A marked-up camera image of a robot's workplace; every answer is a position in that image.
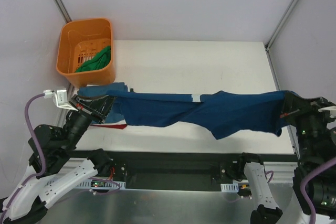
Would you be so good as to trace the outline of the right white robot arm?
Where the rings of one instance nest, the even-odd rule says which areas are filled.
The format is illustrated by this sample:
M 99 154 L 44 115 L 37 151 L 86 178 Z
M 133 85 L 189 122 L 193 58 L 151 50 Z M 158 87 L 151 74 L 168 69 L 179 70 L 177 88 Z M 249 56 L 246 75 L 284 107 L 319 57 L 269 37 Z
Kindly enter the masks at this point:
M 335 222 L 335 104 L 323 97 L 305 99 L 285 92 L 280 118 L 296 128 L 299 160 L 294 170 L 293 193 L 282 211 L 272 197 L 263 162 L 244 153 L 236 173 L 247 179 L 255 209 L 250 223 L 315 223 L 317 217 Z

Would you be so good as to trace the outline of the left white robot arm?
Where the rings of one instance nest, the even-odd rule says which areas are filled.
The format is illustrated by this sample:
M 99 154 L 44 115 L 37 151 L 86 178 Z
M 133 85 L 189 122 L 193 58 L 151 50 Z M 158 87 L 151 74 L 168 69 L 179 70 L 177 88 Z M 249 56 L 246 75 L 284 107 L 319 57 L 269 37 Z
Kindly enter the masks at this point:
M 25 120 L 33 150 L 23 178 L 10 196 L 1 200 L 1 223 L 37 223 L 67 192 L 96 175 L 106 176 L 112 160 L 103 149 L 92 151 L 76 168 L 52 181 L 69 161 L 69 153 L 95 121 L 103 123 L 115 98 L 109 95 L 81 97 L 74 95 L 63 127 L 41 124 L 33 128 L 28 115 L 31 98 L 25 106 Z

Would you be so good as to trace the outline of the dark blue t shirt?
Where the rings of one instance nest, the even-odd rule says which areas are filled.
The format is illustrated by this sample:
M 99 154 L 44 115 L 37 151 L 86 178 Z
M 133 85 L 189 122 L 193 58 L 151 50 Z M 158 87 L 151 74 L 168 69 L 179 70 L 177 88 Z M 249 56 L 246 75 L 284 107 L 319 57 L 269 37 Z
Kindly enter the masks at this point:
M 135 93 L 109 90 L 112 112 L 123 115 L 127 125 L 167 127 L 177 122 L 199 125 L 217 140 L 240 130 L 280 136 L 287 123 L 280 114 L 289 91 L 262 94 Z

